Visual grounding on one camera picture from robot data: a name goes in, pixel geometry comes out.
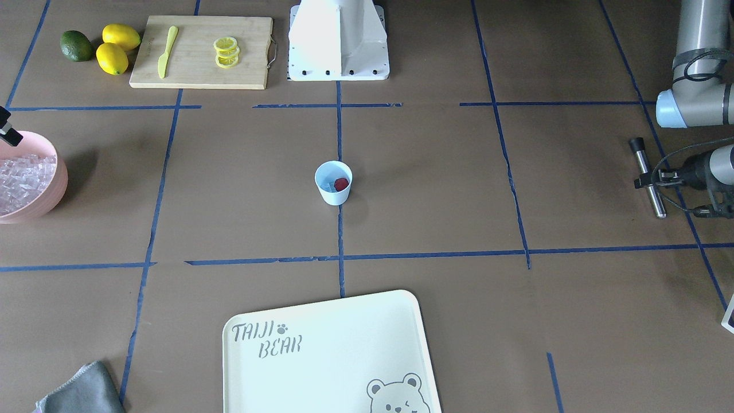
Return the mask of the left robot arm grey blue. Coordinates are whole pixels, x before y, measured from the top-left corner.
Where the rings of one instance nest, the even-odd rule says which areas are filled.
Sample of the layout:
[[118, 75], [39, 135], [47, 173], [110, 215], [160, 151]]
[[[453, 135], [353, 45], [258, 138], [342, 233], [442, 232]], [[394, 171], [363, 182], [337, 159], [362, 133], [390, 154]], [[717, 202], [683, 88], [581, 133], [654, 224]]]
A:
[[682, 1], [672, 83], [658, 94], [662, 128], [732, 125], [732, 82], [721, 71], [732, 63], [731, 1]]

